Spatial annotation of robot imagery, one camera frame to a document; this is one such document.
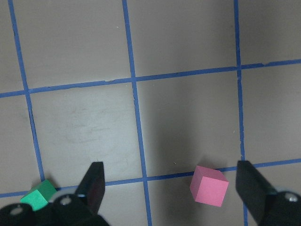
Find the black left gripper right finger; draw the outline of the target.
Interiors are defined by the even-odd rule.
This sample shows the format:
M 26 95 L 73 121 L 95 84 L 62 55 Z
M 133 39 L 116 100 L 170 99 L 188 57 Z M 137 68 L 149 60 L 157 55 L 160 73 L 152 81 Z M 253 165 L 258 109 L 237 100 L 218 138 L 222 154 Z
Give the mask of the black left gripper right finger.
M 236 191 L 260 224 L 276 199 L 276 190 L 249 161 L 237 162 Z

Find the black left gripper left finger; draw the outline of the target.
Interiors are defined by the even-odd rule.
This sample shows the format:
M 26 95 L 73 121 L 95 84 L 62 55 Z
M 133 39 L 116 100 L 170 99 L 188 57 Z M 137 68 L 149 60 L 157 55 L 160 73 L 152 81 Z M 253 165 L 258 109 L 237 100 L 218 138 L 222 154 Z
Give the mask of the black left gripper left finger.
M 105 176 L 103 162 L 91 163 L 82 181 L 75 191 L 75 195 L 97 214 L 105 193 Z

